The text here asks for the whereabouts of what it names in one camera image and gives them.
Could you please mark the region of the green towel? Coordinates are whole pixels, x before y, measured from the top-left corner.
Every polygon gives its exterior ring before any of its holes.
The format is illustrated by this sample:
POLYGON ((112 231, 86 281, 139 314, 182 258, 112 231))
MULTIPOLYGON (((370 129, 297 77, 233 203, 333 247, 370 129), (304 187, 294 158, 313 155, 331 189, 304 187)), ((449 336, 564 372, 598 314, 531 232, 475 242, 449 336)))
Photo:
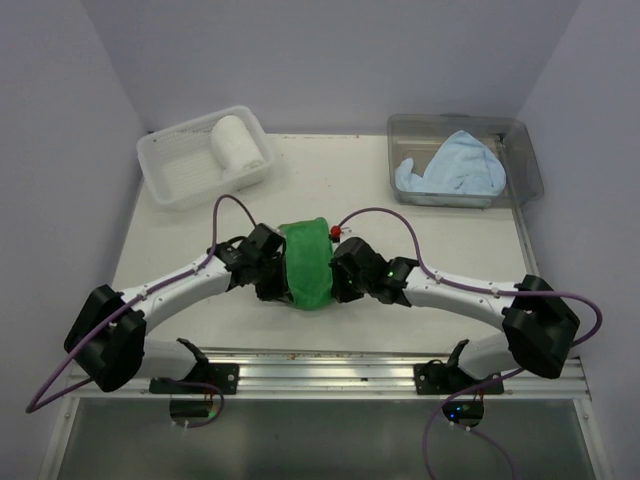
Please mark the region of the green towel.
POLYGON ((324 217, 279 226, 285 238, 285 277, 292 304, 316 311, 332 301, 333 258, 329 225, 324 217))

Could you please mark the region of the white towel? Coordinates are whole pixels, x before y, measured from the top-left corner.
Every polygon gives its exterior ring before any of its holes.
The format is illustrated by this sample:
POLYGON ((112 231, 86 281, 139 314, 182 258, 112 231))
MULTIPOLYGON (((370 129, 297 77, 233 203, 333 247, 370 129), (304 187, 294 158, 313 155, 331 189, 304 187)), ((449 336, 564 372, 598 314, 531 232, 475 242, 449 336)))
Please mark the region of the white towel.
POLYGON ((235 115, 227 115, 214 125, 210 144, 225 174, 239 175, 266 162, 245 123, 235 115))

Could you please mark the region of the white plastic basket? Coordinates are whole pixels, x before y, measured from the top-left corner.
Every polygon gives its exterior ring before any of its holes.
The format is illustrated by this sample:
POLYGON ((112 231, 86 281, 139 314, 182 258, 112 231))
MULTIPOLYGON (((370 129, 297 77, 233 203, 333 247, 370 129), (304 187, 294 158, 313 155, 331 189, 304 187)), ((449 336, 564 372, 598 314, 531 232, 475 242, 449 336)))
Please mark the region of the white plastic basket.
POLYGON ((145 183, 155 202, 166 209, 187 210, 222 194, 262 182, 275 153, 251 110, 233 106, 142 137, 136 145, 145 183), (250 131, 266 162, 239 175, 225 174, 214 158, 211 130, 227 115, 239 117, 250 131))

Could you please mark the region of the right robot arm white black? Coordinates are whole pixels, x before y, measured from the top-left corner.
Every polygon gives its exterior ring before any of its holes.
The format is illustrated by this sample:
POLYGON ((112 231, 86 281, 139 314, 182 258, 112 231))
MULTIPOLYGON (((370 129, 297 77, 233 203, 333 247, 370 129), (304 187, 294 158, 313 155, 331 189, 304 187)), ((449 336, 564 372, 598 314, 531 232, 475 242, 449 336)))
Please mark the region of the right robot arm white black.
POLYGON ((360 262, 334 259, 333 297, 349 303, 369 295, 387 305, 432 308, 483 322, 497 333, 481 340, 460 341, 443 367, 433 374, 457 392, 506 370, 522 368, 542 378, 556 379, 571 350, 579 319, 559 298, 546 297, 548 285, 528 275, 517 285, 516 297, 468 292, 431 279, 418 262, 360 262))

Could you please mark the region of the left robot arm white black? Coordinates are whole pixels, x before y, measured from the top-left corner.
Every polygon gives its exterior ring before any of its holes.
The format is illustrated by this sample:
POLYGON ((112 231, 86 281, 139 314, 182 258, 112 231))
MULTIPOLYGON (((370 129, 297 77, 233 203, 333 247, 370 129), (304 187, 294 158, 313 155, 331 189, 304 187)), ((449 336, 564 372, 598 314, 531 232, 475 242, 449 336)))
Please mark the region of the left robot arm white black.
POLYGON ((94 289, 64 341, 65 351, 104 392, 132 379, 172 384, 193 393, 213 382, 207 357, 186 339, 157 341, 148 334, 190 306, 237 287, 278 280, 283 255, 250 259, 223 244, 156 282, 121 292, 94 289))

